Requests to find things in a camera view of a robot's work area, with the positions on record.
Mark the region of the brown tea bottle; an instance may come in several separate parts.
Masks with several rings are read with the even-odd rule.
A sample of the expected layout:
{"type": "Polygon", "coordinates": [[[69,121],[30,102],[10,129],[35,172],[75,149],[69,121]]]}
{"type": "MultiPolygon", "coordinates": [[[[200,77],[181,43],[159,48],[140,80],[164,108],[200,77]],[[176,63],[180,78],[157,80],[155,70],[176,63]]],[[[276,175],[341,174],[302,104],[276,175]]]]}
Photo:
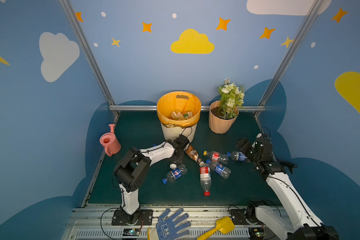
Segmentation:
{"type": "Polygon", "coordinates": [[[186,150],[187,155],[194,160],[199,166],[203,165],[203,161],[202,159],[199,157],[198,152],[196,151],[196,149],[194,147],[192,147],[191,145],[188,146],[188,149],[186,150]]]}

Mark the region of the clear bottle white label top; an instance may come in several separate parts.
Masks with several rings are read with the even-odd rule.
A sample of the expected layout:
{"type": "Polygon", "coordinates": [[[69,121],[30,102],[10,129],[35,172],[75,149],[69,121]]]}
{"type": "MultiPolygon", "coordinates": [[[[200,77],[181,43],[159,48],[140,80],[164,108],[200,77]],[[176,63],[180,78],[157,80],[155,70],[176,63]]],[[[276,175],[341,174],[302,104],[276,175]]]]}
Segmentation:
{"type": "Polygon", "coordinates": [[[185,119],[192,118],[193,116],[194,116],[194,115],[193,115],[193,112],[192,112],[192,111],[183,113],[183,117],[184,117],[185,119]]]}

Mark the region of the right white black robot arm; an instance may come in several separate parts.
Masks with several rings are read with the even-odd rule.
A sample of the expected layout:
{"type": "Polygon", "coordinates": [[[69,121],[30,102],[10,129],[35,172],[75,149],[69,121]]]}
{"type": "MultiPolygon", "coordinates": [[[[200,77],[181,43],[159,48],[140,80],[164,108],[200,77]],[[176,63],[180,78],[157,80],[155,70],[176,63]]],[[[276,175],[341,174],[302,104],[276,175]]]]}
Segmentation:
{"type": "Polygon", "coordinates": [[[337,240],[339,234],[332,226],[325,225],[305,203],[293,186],[286,169],[291,172],[295,164],[277,160],[273,154],[271,138],[258,134],[251,143],[241,138],[236,144],[244,161],[253,163],[257,172],[273,190],[289,219],[274,213],[265,201],[251,201],[246,209],[249,224],[265,224],[281,240],[337,240]]]}

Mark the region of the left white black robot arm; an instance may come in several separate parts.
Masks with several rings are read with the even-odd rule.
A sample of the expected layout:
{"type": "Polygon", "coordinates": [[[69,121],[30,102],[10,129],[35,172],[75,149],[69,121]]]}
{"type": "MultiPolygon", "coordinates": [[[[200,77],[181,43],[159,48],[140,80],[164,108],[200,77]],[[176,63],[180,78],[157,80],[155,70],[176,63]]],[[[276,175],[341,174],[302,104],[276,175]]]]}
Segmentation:
{"type": "Polygon", "coordinates": [[[139,187],[146,179],[150,167],[162,160],[181,163],[189,145],[189,139],[179,135],[175,140],[166,140],[149,149],[131,148],[127,152],[114,169],[114,177],[122,193],[121,209],[125,216],[135,216],[140,210],[139,187]]]}

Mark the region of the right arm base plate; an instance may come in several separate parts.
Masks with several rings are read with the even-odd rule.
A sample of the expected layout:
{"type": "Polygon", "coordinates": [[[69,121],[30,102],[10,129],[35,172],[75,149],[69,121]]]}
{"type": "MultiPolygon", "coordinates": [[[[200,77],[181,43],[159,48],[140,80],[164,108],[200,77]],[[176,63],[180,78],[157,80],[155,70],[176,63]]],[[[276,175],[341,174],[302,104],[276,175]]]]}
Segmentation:
{"type": "Polygon", "coordinates": [[[262,225],[263,222],[256,216],[256,207],[259,206],[268,206],[268,204],[265,201],[250,201],[244,208],[230,205],[228,207],[228,212],[235,225],[262,225]]]}

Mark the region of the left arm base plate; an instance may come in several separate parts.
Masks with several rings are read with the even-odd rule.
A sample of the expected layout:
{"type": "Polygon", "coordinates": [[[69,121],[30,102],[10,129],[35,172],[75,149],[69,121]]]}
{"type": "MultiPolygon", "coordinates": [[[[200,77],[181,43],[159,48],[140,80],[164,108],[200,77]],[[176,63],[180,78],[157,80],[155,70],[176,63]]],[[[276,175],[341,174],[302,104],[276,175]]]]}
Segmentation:
{"type": "Polygon", "coordinates": [[[150,226],[153,221],[153,210],[138,209],[132,215],[128,215],[124,210],[117,209],[114,212],[112,226],[137,226],[143,224],[150,226]]]}

